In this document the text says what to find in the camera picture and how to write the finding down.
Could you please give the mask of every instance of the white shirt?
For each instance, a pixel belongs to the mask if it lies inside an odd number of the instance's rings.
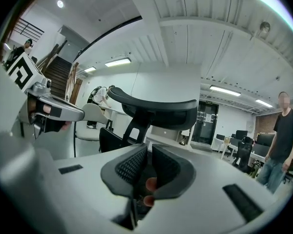
[[[106,96],[106,88],[102,87],[97,91],[96,95],[92,98],[92,100],[98,103],[99,105],[102,105],[103,97],[105,96]]]

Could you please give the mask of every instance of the white chair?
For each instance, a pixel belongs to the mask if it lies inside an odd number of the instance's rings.
[[[106,125],[109,130],[112,129],[112,121],[101,111],[101,108],[93,103],[87,103],[83,106],[84,118],[75,122],[74,125],[74,157],[76,157],[75,138],[87,141],[99,141],[100,130],[87,128],[87,121],[96,121]]]

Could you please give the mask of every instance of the man's hand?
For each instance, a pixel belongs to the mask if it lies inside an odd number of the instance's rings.
[[[283,163],[283,166],[282,166],[282,171],[283,172],[286,172],[288,170],[288,168],[290,167],[291,165],[291,161],[292,159],[291,158],[287,158],[284,163]]]

